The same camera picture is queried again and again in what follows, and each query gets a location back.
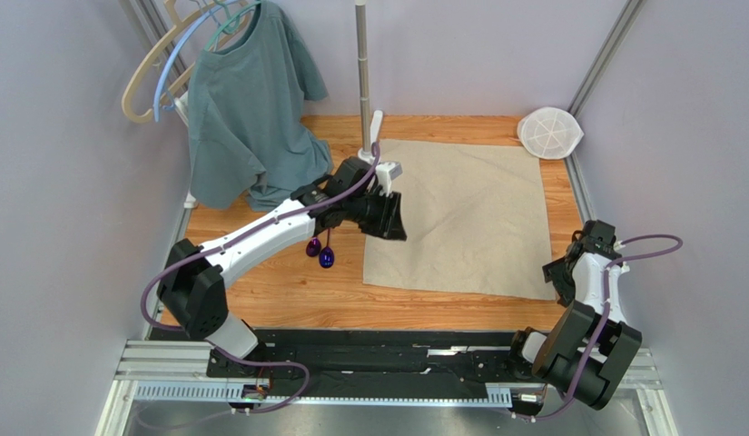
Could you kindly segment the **beige cloth napkin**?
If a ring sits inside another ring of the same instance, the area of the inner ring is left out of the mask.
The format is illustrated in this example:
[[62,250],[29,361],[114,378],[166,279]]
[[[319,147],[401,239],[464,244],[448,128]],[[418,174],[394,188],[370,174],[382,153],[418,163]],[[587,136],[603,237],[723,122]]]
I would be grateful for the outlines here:
[[383,140],[403,173],[404,242],[368,237],[364,283],[553,301],[552,260],[539,160],[521,146]]

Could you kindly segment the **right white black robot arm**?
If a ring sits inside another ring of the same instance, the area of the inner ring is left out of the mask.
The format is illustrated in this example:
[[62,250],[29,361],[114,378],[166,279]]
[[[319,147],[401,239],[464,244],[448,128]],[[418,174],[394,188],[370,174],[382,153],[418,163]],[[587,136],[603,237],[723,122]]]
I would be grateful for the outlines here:
[[620,310],[615,242],[614,226],[598,220],[573,233],[565,255],[542,268],[564,313],[548,333],[516,332],[507,360],[514,377],[540,379],[594,410],[609,403],[642,343]]

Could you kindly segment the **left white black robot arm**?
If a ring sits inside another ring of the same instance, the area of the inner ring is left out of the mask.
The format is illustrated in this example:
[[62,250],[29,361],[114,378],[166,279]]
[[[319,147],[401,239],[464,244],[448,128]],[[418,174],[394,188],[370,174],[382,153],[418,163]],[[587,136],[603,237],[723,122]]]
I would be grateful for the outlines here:
[[231,313],[227,290],[274,254],[345,221],[368,236],[406,240],[401,195],[392,189],[401,173],[397,162],[347,158],[335,173],[298,188],[274,210],[233,233],[201,245],[187,239],[177,242],[165,269],[148,288],[187,337],[207,341],[226,356],[246,358],[260,340]]

